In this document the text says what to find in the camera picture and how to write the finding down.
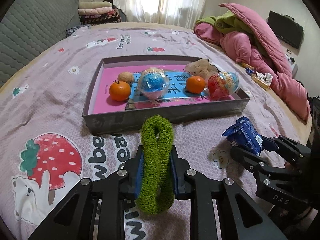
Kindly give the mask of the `person's right hand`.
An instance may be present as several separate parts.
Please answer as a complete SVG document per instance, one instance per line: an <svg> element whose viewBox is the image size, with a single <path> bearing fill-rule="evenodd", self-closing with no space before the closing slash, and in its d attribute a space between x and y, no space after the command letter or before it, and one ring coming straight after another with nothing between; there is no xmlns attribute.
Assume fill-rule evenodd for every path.
<svg viewBox="0 0 320 240"><path fill-rule="evenodd" d="M295 168L290 164L290 163L288 163L288 162L285 162L285 168L287 169L287 170L290 170L290 171L293 171Z"/></svg>

